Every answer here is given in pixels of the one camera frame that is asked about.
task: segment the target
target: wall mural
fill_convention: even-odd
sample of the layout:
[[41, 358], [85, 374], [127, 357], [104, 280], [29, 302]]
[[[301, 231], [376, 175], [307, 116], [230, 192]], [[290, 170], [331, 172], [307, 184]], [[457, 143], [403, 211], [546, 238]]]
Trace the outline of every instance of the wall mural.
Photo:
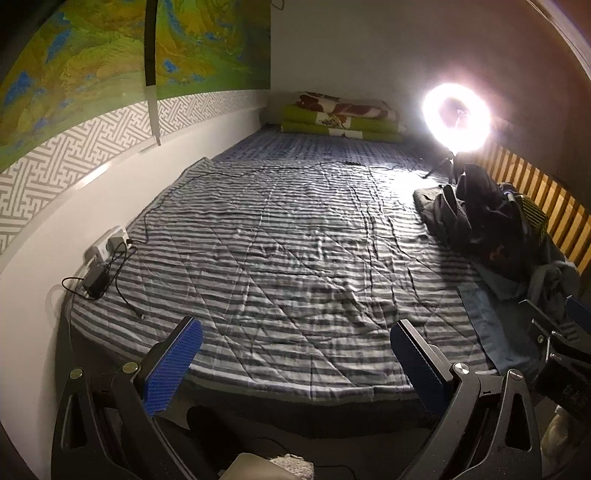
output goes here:
[[269, 0], [160, 0], [158, 98], [269, 89], [270, 32]]
[[146, 0], [69, 0], [0, 86], [0, 172], [51, 137], [145, 99]]

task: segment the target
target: green blanket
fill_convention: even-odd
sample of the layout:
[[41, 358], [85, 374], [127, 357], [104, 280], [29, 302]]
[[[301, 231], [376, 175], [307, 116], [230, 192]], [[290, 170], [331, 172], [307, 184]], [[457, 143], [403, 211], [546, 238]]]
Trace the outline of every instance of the green blanket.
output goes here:
[[330, 135], [332, 137], [359, 138], [360, 140], [374, 140], [378, 142], [400, 142], [402, 135], [388, 132], [362, 132], [359, 130], [345, 130], [331, 128], [324, 125], [307, 125], [295, 122], [283, 122], [281, 131], [294, 134]]
[[344, 128], [346, 130], [358, 130], [362, 132], [400, 133], [398, 122], [313, 112], [300, 108], [297, 105], [287, 105], [283, 109], [283, 120], [299, 124], [322, 125], [324, 127]]

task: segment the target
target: metal screw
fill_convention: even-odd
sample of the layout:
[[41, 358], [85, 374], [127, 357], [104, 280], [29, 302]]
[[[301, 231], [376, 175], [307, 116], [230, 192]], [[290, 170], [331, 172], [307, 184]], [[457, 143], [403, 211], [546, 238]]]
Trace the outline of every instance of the metal screw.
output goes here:
[[470, 367], [466, 364], [455, 364], [453, 369], [456, 371], [458, 375], [467, 375], [470, 373]]
[[134, 372], [136, 372], [138, 370], [139, 366], [137, 363], [135, 362], [127, 362], [124, 366], [123, 366], [123, 372], [126, 374], [132, 374]]
[[70, 372], [70, 378], [72, 380], [78, 380], [81, 376], [82, 376], [82, 369], [81, 368], [75, 368], [74, 370], [72, 370]]
[[513, 380], [523, 380], [523, 375], [521, 375], [518, 371], [516, 370], [509, 370], [509, 376], [513, 379]]

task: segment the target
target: mattress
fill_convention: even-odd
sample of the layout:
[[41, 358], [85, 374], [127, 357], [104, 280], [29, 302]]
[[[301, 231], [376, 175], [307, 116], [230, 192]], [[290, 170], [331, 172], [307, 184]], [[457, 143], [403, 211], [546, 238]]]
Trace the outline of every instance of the mattress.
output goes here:
[[134, 359], [194, 316], [190, 381], [295, 402], [415, 398], [389, 345], [398, 319], [492, 372], [457, 293], [478, 274], [414, 209], [414, 189], [437, 184], [426, 169], [403, 145], [260, 130], [128, 226], [138, 251], [118, 283], [144, 318], [111, 287], [76, 299], [72, 325]]

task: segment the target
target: bed rail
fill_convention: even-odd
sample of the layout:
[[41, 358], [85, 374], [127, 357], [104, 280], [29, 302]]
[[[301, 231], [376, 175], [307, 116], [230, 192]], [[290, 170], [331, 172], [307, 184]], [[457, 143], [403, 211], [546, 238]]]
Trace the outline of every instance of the bed rail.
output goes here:
[[498, 183], [510, 182], [549, 218], [548, 233], [562, 253], [577, 265], [584, 287], [591, 283], [589, 212], [563, 187], [532, 164], [489, 141], [471, 159]]

